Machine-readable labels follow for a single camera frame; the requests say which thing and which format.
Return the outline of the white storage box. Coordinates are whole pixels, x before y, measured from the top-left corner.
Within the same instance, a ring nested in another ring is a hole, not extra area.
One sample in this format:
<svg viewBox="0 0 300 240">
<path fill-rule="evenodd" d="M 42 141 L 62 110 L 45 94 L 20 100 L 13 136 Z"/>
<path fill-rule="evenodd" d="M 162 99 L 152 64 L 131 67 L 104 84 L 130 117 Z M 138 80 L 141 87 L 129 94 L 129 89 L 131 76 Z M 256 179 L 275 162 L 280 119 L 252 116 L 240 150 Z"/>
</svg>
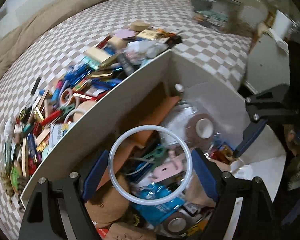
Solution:
<svg viewBox="0 0 300 240">
<path fill-rule="evenodd" d="M 118 130 L 119 122 L 158 84 L 171 94 L 176 83 L 186 89 L 185 99 L 198 104 L 238 142 L 248 126 L 244 99 L 197 64 L 167 51 L 140 68 L 103 96 L 72 126 L 37 168 L 21 200 L 26 204 L 20 239 L 66 239 L 58 200 L 63 198 L 77 239 L 99 239 L 82 198 L 85 165 L 106 150 L 103 142 Z M 223 239 L 242 198 L 234 239 L 276 239 L 271 210 L 285 162 L 284 149 L 267 128 L 249 149 L 244 161 L 253 166 L 252 180 L 222 178 L 217 210 L 201 239 Z"/>
</svg>

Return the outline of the large round cork coaster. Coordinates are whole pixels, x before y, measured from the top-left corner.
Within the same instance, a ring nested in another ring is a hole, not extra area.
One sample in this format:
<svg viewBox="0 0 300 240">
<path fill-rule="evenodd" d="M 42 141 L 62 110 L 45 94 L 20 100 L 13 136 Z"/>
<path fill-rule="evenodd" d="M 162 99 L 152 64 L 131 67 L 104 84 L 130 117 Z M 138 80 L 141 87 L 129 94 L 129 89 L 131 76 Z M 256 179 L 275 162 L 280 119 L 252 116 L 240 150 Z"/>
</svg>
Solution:
<svg viewBox="0 0 300 240">
<path fill-rule="evenodd" d="M 85 208 L 95 228 L 104 228 L 121 218 L 129 207 L 129 200 L 123 197 L 111 181 L 100 187 Z"/>
</svg>

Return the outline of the brown tape roll in bag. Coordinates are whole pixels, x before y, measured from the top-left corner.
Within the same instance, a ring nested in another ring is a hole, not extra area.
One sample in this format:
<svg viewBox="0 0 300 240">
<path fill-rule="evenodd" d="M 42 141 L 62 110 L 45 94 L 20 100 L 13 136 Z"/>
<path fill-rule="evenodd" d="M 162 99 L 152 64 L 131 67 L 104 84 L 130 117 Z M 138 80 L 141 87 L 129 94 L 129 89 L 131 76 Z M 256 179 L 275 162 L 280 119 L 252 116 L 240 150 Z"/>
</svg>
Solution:
<svg viewBox="0 0 300 240">
<path fill-rule="evenodd" d="M 186 137 L 193 145 L 208 144 L 215 133 L 215 122 L 208 114 L 196 114 L 186 125 Z"/>
</svg>

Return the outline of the pink plastic piece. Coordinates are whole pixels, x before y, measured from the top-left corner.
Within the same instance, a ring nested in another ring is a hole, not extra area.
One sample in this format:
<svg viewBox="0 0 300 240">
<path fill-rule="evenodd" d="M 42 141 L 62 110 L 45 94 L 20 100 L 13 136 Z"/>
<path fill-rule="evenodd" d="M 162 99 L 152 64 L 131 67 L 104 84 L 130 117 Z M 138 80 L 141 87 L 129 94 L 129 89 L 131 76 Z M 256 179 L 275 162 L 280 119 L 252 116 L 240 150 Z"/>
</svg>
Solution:
<svg viewBox="0 0 300 240">
<path fill-rule="evenodd" d="M 151 182 L 158 183 L 183 172 L 185 153 L 176 155 L 174 150 L 168 151 L 169 161 L 156 167 L 150 177 Z"/>
</svg>

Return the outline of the square wooden carved coaster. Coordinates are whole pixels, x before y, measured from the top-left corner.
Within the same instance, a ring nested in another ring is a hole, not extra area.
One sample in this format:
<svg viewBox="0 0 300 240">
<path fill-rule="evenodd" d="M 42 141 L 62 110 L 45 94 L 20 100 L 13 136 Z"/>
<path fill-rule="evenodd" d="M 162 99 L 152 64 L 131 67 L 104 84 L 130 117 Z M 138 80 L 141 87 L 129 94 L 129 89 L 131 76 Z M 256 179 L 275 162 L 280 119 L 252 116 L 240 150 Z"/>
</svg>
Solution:
<svg viewBox="0 0 300 240">
<path fill-rule="evenodd" d="M 137 228 L 126 223 L 111 225 L 105 240 L 156 240 L 157 235 L 151 230 Z"/>
</svg>

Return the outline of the blue foil packet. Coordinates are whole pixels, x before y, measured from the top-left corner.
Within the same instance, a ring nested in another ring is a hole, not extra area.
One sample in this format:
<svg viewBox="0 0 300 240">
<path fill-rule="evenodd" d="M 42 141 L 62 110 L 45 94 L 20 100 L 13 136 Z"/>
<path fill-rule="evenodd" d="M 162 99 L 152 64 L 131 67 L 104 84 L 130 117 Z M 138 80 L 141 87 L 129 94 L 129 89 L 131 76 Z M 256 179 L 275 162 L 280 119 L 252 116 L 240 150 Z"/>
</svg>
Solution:
<svg viewBox="0 0 300 240">
<path fill-rule="evenodd" d="M 148 186 L 140 187 L 136 196 L 142 199 L 154 200 L 166 197 L 169 194 L 171 194 L 171 191 L 165 185 L 150 183 Z M 156 227 L 184 204 L 185 200 L 183 200 L 183 198 L 176 197 L 163 204 L 147 206 L 132 203 L 131 206 L 136 209 L 149 224 Z"/>
</svg>

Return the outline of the brown leather pouch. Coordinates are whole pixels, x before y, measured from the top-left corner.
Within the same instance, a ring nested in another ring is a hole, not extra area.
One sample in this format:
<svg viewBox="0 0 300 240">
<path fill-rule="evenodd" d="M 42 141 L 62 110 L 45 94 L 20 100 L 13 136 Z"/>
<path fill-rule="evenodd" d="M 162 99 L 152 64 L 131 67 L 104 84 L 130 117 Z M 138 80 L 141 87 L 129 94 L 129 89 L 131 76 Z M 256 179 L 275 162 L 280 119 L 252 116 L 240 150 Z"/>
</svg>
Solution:
<svg viewBox="0 0 300 240">
<path fill-rule="evenodd" d="M 136 105 L 119 122 L 119 131 L 126 132 L 134 127 L 143 125 L 159 125 L 170 110 L 181 100 L 178 95 L 166 94 L 164 84 L 158 84 L 146 97 Z M 133 150 L 145 148 L 153 132 L 143 131 L 131 135 L 117 149 L 114 157 L 114 172 L 118 172 L 130 157 Z"/>
</svg>

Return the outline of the checkered bed blanket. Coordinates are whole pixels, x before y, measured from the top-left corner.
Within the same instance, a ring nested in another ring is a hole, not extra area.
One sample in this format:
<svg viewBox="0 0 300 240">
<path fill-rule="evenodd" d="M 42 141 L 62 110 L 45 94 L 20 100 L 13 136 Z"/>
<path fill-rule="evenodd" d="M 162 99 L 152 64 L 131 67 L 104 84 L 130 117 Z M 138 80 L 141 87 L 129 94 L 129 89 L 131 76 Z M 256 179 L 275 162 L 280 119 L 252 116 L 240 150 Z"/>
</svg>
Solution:
<svg viewBox="0 0 300 240">
<path fill-rule="evenodd" d="M 4 126 L 30 101 L 36 79 L 40 79 L 41 89 L 52 86 L 70 65 L 83 59 L 85 50 L 135 20 L 180 31 L 183 41 L 175 47 L 177 53 L 200 64 L 229 87 L 239 88 L 251 35 L 218 34 L 201 26 L 193 20 L 190 0 L 109 0 L 43 34 L 0 80 L 0 166 Z M 18 201 L 7 196 L 0 178 L 0 225 L 7 238 L 17 239 L 21 220 Z"/>
</svg>

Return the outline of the clear plastic container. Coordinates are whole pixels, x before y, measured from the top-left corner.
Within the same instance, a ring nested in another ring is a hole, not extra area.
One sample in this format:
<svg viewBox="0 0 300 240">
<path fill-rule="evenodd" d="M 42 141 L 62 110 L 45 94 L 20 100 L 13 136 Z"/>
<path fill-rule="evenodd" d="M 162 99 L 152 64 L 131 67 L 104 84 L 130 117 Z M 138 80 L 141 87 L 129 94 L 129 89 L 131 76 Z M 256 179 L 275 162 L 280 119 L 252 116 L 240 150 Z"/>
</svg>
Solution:
<svg viewBox="0 0 300 240">
<path fill-rule="evenodd" d="M 215 31 L 230 33 L 238 24 L 242 4 L 234 0 L 190 0 L 197 21 Z"/>
</svg>

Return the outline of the black marker pen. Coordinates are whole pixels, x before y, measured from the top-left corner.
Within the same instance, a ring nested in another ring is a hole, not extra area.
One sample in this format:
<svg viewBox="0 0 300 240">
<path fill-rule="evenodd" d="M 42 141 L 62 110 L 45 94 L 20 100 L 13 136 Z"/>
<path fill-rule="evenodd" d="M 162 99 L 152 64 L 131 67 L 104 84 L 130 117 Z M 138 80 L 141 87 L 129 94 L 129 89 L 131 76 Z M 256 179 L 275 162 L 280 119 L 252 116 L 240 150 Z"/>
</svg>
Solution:
<svg viewBox="0 0 300 240">
<path fill-rule="evenodd" d="M 39 86 L 39 83 L 41 81 L 41 77 L 39 76 L 38 78 L 36 78 L 36 81 L 32 87 L 32 90 L 31 90 L 31 95 L 34 96 L 34 94 L 36 93 L 37 89 L 38 89 L 38 86 Z"/>
</svg>

